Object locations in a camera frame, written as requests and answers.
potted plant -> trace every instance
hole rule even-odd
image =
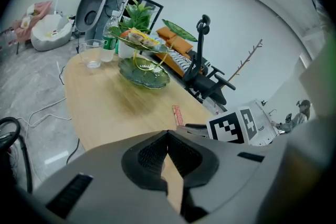
[[[149,24],[153,14],[153,7],[145,7],[144,4],[139,4],[138,1],[133,0],[134,5],[128,4],[125,8],[130,15],[130,18],[123,18],[123,21],[119,23],[121,27],[136,28],[144,33],[149,33]],[[130,58],[134,53],[134,49],[119,42],[118,54],[120,58]]]

food on plate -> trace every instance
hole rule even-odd
[[[159,45],[160,42],[149,37],[147,34],[140,32],[136,28],[129,29],[121,34],[120,37],[128,37],[128,40],[137,44],[142,44],[147,47]]]

white cable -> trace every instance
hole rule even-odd
[[[47,114],[47,115],[44,115],[41,119],[37,120],[37,121],[36,121],[35,123],[33,123],[32,125],[30,124],[30,119],[32,118],[32,116],[33,116],[35,113],[40,112],[40,111],[42,111],[42,110],[44,110],[44,109],[50,108],[51,106],[53,106],[53,105],[55,105],[55,104],[58,104],[58,103],[64,101],[65,99],[66,99],[66,98],[63,98],[63,99],[60,100],[60,101],[57,101],[57,102],[55,102],[55,103],[53,103],[53,104],[50,104],[50,105],[47,105],[47,106],[45,106],[44,108],[39,109],[39,110],[33,112],[33,113],[29,116],[28,121],[26,121],[24,118],[17,118],[17,120],[23,120],[25,123],[27,123],[26,136],[25,136],[25,143],[26,143],[26,147],[27,147],[27,153],[28,153],[28,156],[29,156],[29,158],[30,158],[30,163],[31,163],[31,166],[32,166],[32,168],[33,168],[33,170],[34,170],[34,173],[35,173],[35,175],[37,176],[37,178],[40,180],[40,182],[42,182],[42,180],[41,180],[41,179],[39,178],[39,176],[37,175],[37,172],[36,172],[35,167],[34,167],[34,165],[33,165],[33,161],[32,161],[32,159],[31,159],[31,157],[30,157],[30,152],[29,152],[29,149],[28,149],[28,143],[27,143],[28,129],[29,129],[29,127],[31,127],[31,128],[35,128],[39,123],[41,123],[43,120],[45,120],[45,119],[48,118],[49,116],[53,116],[53,117],[55,117],[55,118],[57,118],[57,119],[60,119],[60,120],[66,120],[66,121],[70,121],[71,118],[69,118],[69,119],[65,119],[65,118],[62,118],[62,117],[59,117],[59,116],[55,116],[55,115],[52,115],[52,114]]]

plastic water bottle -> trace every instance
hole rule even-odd
[[[118,26],[118,18],[121,15],[121,12],[114,10],[112,12],[111,18],[107,21],[103,31],[102,41],[104,42],[104,47],[100,56],[100,60],[103,62],[110,62],[113,59],[115,44],[117,39],[111,35],[109,28],[111,26]]]

wooden table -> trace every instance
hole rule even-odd
[[[68,109],[85,150],[136,135],[175,130],[173,105],[184,123],[204,124],[212,114],[173,78],[163,89],[147,89],[119,73],[119,57],[89,69],[79,55],[64,70]]]

